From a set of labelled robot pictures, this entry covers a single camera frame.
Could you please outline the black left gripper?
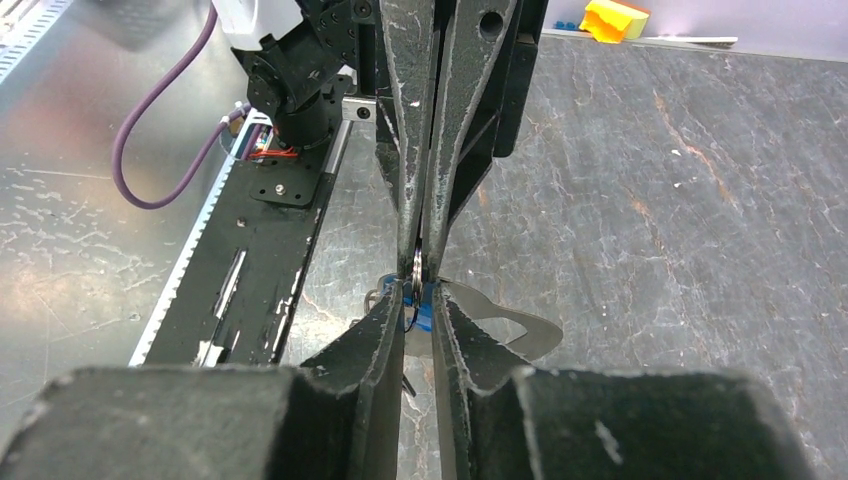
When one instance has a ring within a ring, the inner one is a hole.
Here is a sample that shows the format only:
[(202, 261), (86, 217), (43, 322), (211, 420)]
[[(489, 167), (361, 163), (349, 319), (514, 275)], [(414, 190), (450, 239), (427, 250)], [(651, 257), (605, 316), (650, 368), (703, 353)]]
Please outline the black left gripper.
[(355, 2), (357, 73), (376, 100), (400, 275), (413, 271), (423, 208), (423, 277), (438, 277), (448, 226), (493, 159), (512, 153), (546, 9), (544, 1)]

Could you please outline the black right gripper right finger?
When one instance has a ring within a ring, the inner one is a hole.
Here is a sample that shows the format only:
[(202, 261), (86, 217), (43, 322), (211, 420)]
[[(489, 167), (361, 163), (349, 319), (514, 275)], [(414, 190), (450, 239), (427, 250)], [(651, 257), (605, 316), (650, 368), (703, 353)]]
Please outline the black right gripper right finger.
[(729, 369), (542, 369), (444, 287), (432, 342), (446, 479), (811, 479), (772, 392)]

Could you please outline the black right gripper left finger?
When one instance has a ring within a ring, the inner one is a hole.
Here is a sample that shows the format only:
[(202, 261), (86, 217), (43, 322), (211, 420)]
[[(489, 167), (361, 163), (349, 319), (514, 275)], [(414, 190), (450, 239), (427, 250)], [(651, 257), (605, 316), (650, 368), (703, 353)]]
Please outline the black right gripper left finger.
[(5, 479), (390, 479), (404, 299), (297, 367), (85, 368), (37, 397)]

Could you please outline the blue key tag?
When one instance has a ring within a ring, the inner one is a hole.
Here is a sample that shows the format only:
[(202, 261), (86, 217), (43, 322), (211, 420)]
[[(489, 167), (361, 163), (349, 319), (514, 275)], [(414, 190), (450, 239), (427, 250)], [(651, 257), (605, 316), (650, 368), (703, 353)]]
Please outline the blue key tag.
[(412, 294), (409, 292), (409, 289), (405, 290), (404, 305), (406, 307), (413, 308), (413, 312), (411, 314), (408, 314), (406, 326), (407, 332), (410, 332), (411, 330), (421, 330), (426, 333), (432, 332), (432, 302), (434, 287), (435, 283), (428, 283), (424, 285), (423, 296), (418, 307), (415, 307), (413, 305), (413, 298)]

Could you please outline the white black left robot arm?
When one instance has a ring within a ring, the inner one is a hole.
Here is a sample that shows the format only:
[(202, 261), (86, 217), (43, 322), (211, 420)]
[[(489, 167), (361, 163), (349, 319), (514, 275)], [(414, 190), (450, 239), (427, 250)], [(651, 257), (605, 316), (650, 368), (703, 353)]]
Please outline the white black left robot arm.
[(281, 140), (329, 132), (320, 91), (342, 68), (376, 108), (377, 153), (398, 214), (397, 270), (440, 272), (450, 227), (492, 161), (514, 148), (543, 1), (218, 1), (247, 98)]

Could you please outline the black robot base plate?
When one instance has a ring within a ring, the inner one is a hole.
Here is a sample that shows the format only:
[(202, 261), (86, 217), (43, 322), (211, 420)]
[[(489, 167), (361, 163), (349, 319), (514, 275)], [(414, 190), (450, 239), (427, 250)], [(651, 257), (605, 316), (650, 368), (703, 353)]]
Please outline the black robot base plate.
[(143, 365), (281, 360), (352, 123), (353, 81), (321, 91), (330, 135), (295, 158), (233, 165)]

